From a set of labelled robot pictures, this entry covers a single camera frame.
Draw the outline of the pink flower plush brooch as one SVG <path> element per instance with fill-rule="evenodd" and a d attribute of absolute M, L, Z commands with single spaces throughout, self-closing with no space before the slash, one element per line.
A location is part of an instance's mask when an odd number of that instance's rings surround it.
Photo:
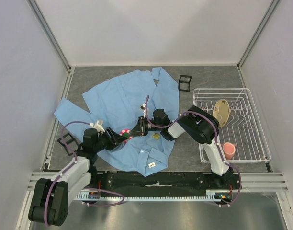
<path fill-rule="evenodd" d="M 130 135 L 130 130 L 129 129 L 123 129 L 120 132 L 120 135 L 126 138 L 126 140 L 123 141 L 123 143 L 127 143 L 129 140 L 131 140 L 133 137 Z"/>

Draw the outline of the light blue shirt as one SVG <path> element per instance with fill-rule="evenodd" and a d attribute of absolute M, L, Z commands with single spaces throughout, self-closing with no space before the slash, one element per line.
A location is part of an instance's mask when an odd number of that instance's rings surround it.
<path fill-rule="evenodd" d="M 56 111 L 58 121 L 67 125 L 68 131 L 78 140 L 83 140 L 89 123 L 99 119 L 105 127 L 116 133 L 132 129 L 143 112 L 139 106 L 147 102 L 148 116 L 155 109 L 164 109 L 171 121 L 179 114 L 178 83 L 161 67 L 151 71 L 135 70 L 114 77 L 83 93 L 88 111 L 63 98 Z M 174 141 L 153 139 L 150 132 L 144 137 L 134 137 L 122 148 L 98 153 L 105 162 L 122 171 L 137 171 L 149 176 L 168 167 L 168 158 Z"/>

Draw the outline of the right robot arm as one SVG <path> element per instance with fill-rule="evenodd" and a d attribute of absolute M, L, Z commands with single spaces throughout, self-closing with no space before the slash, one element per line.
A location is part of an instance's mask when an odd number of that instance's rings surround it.
<path fill-rule="evenodd" d="M 195 105 L 174 122 L 170 121 L 163 109 L 154 110 L 153 119 L 148 118 L 147 111 L 144 112 L 144 116 L 139 117 L 136 126 L 130 130 L 130 136 L 145 136 L 150 131 L 160 131 L 164 139 L 172 141 L 187 133 L 206 152 L 214 186 L 222 189 L 230 183 L 234 170 L 223 154 L 219 141 L 220 124 L 215 117 Z"/>

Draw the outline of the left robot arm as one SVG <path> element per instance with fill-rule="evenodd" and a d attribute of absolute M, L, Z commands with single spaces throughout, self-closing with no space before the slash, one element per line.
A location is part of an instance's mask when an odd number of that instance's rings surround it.
<path fill-rule="evenodd" d="M 68 215 L 68 207 L 85 187 L 98 184 L 97 169 L 94 166 L 98 152 L 113 150 L 127 138 L 112 129 L 98 131 L 89 128 L 84 131 L 71 162 L 52 178 L 40 178 L 34 187 L 28 219 L 48 226 L 61 226 Z"/>

